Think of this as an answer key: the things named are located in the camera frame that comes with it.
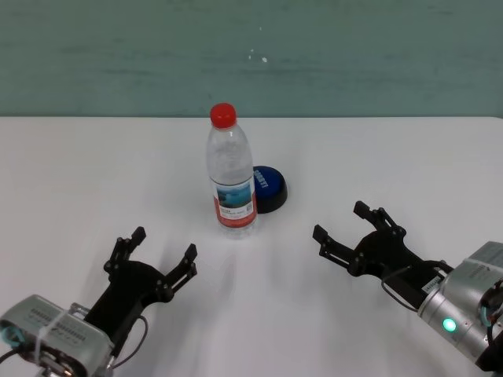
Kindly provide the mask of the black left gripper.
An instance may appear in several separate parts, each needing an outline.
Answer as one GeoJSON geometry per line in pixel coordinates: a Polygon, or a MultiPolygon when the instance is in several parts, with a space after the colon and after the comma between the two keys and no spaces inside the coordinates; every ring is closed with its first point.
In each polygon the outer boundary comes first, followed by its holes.
{"type": "Polygon", "coordinates": [[[128,261],[130,255],[146,238],[138,226],[129,238],[118,237],[104,271],[109,286],[85,317],[88,324],[102,330],[117,346],[128,336],[134,320],[146,306],[170,302],[175,294],[197,274],[197,249],[191,243],[182,260],[167,274],[143,262],[128,261]]]}

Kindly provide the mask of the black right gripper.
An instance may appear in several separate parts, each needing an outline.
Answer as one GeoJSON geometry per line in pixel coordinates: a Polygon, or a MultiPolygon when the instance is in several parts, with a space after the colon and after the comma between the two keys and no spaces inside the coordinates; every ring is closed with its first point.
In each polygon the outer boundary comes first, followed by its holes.
{"type": "Polygon", "coordinates": [[[441,261],[425,261],[404,244],[405,230],[382,207],[371,209],[361,200],[353,212],[369,222],[374,231],[365,236],[355,251],[335,241],[320,225],[314,226],[313,238],[320,244],[319,255],[350,275],[379,278],[410,305],[420,305],[427,297],[424,286],[452,267],[441,261]]]}

